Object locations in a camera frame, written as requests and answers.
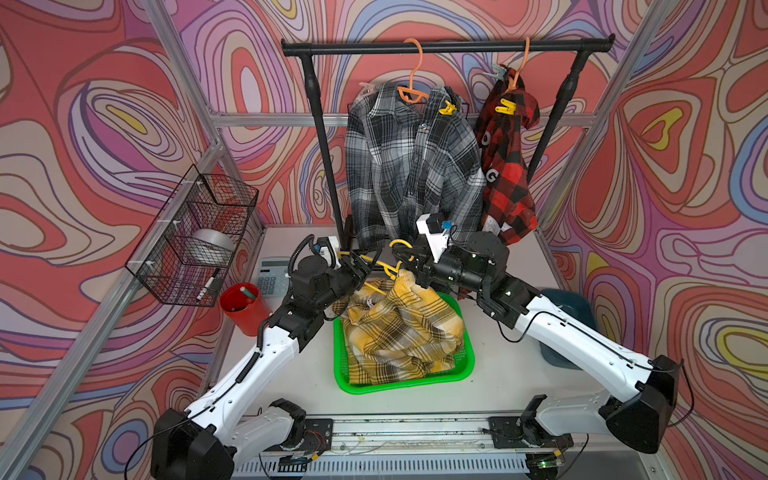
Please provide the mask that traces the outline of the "orange hanger with grey shirt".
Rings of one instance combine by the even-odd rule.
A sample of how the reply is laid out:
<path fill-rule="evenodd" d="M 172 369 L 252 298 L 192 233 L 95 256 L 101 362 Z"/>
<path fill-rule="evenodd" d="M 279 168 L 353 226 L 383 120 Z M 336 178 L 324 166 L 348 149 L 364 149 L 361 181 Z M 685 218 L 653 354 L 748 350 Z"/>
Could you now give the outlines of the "orange hanger with grey shirt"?
<path fill-rule="evenodd" d="M 416 73 L 420 70 L 423 63 L 424 52 L 423 52 L 423 47 L 421 43 L 417 39 L 407 38 L 404 40 L 404 42 L 411 44 L 416 48 L 417 54 L 418 54 L 418 60 L 415 67 L 411 70 L 409 74 L 408 83 L 406 85 L 399 85 L 397 87 L 397 91 L 400 99 L 403 102 L 414 105 L 414 104 L 418 104 L 423 100 L 426 100 L 429 97 L 429 94 L 427 92 L 417 89 L 414 84 Z"/>

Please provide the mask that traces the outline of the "grey plaid long-sleeve shirt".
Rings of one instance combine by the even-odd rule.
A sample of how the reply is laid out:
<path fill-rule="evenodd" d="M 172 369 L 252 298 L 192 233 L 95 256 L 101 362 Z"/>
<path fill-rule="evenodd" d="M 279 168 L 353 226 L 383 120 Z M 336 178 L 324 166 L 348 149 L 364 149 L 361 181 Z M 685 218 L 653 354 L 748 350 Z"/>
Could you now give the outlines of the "grey plaid long-sleeve shirt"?
<path fill-rule="evenodd" d="M 453 116 L 438 112 L 446 100 L 458 108 Z M 415 241 L 416 221 L 425 213 L 442 212 L 452 221 L 458 245 L 478 231 L 486 180 L 461 106 L 461 97 L 446 86 L 432 89 L 422 105 L 407 104 L 392 82 L 350 105 L 346 174 L 361 249 Z"/>

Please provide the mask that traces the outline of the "yellow plaid long-sleeve shirt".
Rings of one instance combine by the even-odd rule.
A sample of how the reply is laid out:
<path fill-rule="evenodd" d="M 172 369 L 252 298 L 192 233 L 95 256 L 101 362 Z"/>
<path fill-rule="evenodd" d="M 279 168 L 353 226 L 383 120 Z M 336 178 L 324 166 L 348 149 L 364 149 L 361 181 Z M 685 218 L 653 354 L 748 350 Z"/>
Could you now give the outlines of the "yellow plaid long-sleeve shirt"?
<path fill-rule="evenodd" d="M 379 386 L 422 380 L 456 368 L 464 347 L 461 316 L 432 288 L 400 271 L 374 278 L 336 302 L 348 383 Z"/>

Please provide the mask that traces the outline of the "yellow plastic hanger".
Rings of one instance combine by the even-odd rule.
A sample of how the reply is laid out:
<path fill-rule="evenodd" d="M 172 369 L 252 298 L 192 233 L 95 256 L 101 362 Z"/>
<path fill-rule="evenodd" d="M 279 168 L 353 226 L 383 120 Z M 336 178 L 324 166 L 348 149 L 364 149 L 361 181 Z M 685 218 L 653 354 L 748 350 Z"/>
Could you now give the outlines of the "yellow plastic hanger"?
<path fill-rule="evenodd" d="M 413 245 L 410 242 L 407 242 L 407 241 L 402 240 L 402 239 L 392 240 L 390 242 L 390 244 L 389 244 L 390 247 L 394 247 L 394 246 L 397 246 L 397 245 L 408 247 L 408 248 L 412 248 L 413 247 Z M 392 281 L 395 281 L 397 279 L 398 275 L 399 275 L 399 272 L 400 272 L 400 269 L 401 269 L 401 265 L 402 265 L 402 261 L 398 261 L 395 266 L 389 265 L 389 264 L 379 260 L 379 256 L 380 256 L 382 251 L 379 250 L 377 252 L 378 252 L 377 253 L 378 256 L 376 256 L 375 258 L 369 257 L 368 255 L 365 255 L 365 254 L 359 255 L 359 254 L 357 254 L 355 252 L 352 252 L 352 251 L 339 251 L 336 254 L 336 257 L 337 257 L 337 259 L 341 260 L 341 259 L 344 259 L 345 257 L 353 257 L 353 256 L 356 255 L 357 257 L 359 257 L 363 261 L 367 262 L 367 264 L 372 264 L 372 266 L 369 267 L 370 269 L 375 270 L 374 267 L 380 267 L 381 270 L 383 271 L 383 273 L 388 278 L 390 278 Z M 378 288 L 377 286 L 371 284 L 368 281 L 365 281 L 363 283 L 363 285 L 366 286 L 367 288 L 369 288 L 370 290 L 372 290 L 374 292 L 377 292 L 377 293 L 379 293 L 381 295 L 386 295 L 386 293 L 387 293 L 387 292 L 382 291 L 380 288 Z"/>

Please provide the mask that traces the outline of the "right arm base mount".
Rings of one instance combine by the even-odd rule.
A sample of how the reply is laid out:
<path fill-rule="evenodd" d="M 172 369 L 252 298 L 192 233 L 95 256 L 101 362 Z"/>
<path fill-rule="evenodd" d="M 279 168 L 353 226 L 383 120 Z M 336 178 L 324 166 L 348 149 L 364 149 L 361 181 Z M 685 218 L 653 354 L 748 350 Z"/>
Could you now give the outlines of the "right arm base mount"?
<path fill-rule="evenodd" d="M 543 448 L 567 450 L 574 446 L 570 434 L 552 435 L 533 418 L 491 416 L 484 432 L 496 449 Z"/>

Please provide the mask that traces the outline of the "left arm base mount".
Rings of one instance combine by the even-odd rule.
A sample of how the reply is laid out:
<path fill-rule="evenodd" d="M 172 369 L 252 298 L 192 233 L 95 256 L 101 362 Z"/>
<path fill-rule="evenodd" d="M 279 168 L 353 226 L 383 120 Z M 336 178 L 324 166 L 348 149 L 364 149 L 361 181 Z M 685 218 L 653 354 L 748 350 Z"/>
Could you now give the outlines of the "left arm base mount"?
<path fill-rule="evenodd" d="M 274 445 L 267 452 L 324 452 L 332 447 L 334 421 L 331 418 L 310 418 L 305 421 L 299 440 L 288 439 Z"/>

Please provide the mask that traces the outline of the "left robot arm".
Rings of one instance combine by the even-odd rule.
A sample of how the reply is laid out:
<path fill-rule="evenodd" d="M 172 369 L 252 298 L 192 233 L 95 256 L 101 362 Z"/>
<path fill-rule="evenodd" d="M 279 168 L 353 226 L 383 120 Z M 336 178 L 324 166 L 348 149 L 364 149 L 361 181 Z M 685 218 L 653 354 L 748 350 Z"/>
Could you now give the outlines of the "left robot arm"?
<path fill-rule="evenodd" d="M 305 237 L 289 259 L 289 286 L 280 306 L 262 321 L 255 345 L 207 393 L 185 410 L 158 418 L 151 441 L 154 479 L 229 479 L 243 463 L 305 435 L 305 411 L 278 399 L 250 421 L 250 405 L 328 321 L 327 309 L 359 290 L 374 259 L 342 254 L 333 237 Z"/>

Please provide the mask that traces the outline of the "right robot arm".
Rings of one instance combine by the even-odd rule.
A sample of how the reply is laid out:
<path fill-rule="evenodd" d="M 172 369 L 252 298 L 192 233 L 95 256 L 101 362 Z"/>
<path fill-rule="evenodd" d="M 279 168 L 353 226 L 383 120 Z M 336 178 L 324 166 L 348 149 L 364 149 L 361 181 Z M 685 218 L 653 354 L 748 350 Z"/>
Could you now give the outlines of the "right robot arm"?
<path fill-rule="evenodd" d="M 448 234 L 432 244 L 394 242 L 392 253 L 419 285 L 435 282 L 473 293 L 490 319 L 558 352 L 602 387 L 592 395 L 543 396 L 533 420 L 552 436 L 610 434 L 627 447 L 658 452 L 677 406 L 683 364 L 654 359 L 624 347 L 576 320 L 553 300 L 507 271 L 509 249 L 489 232 L 475 232 L 465 246 Z"/>

